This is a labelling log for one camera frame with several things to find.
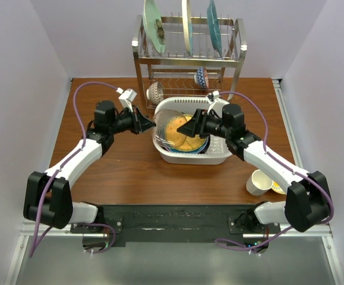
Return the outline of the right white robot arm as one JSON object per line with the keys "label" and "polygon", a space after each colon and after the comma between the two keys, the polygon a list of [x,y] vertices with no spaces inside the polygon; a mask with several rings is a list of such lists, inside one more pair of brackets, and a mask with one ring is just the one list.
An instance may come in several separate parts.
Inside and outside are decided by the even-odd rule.
{"label": "right white robot arm", "polygon": [[260,233],[267,224],[288,223],[305,232],[333,218],[334,205],[326,177],[319,171],[310,173],[272,151],[265,141],[247,130],[244,113],[237,104],[224,105],[220,116],[213,110],[197,109],[177,131],[188,137],[223,138],[233,155],[261,170],[285,192],[284,202],[262,202],[248,212],[249,231]]}

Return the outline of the green leaf pattern plate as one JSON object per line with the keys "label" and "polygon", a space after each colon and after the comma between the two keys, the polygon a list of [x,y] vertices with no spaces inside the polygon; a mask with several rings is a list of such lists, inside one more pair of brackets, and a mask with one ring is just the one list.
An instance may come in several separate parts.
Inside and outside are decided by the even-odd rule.
{"label": "green leaf pattern plate", "polygon": [[184,114],[184,116],[177,116],[167,123],[165,135],[169,143],[167,148],[191,151],[200,148],[206,142],[207,138],[190,138],[177,132],[177,128],[188,122],[191,118],[192,115]]}

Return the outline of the clear glass plate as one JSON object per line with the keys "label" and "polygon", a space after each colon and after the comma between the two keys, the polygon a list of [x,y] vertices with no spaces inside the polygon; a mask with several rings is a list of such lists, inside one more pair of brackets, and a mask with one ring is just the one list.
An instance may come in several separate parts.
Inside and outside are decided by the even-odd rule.
{"label": "clear glass plate", "polygon": [[164,148],[177,148],[183,145],[187,136],[178,132],[178,128],[187,123],[187,118],[181,112],[161,109],[154,114],[153,141]]}

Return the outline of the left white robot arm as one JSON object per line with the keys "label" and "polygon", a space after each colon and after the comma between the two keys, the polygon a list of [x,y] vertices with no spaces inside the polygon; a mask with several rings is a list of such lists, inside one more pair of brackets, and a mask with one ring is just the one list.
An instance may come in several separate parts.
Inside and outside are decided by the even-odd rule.
{"label": "left white robot arm", "polygon": [[105,219],[99,215],[99,206],[73,202],[73,185],[89,166],[109,150],[116,134],[125,131],[140,134],[155,125],[136,106],[118,112],[112,101],[99,102],[85,137],[73,151],[46,171],[33,172],[29,176],[24,218],[57,229],[63,229],[68,224],[83,223],[90,232],[100,232]]}

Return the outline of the white plastic bin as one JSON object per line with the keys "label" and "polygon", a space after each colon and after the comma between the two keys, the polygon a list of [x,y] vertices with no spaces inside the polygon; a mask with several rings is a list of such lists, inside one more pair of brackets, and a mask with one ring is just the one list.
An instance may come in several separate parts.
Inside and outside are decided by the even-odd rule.
{"label": "white plastic bin", "polygon": [[[208,109],[210,102],[203,97],[170,97],[161,101],[155,113],[163,112],[175,116],[183,114],[190,120],[196,109]],[[153,138],[153,144],[162,159],[174,164],[202,164],[217,165],[223,163],[231,152],[228,150],[223,138],[210,136],[205,139],[186,137],[179,147],[163,146]]]}

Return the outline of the blue dotted scalloped plate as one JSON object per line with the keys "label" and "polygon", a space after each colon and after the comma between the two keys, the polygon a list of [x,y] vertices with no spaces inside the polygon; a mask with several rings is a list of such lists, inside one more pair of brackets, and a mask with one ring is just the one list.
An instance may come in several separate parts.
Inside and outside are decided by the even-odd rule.
{"label": "blue dotted scalloped plate", "polygon": [[170,152],[170,153],[181,153],[181,154],[204,154],[210,146],[210,140],[206,140],[206,142],[198,149],[191,150],[191,151],[183,151],[183,150],[177,150],[175,148],[167,148],[163,147],[164,150]]}

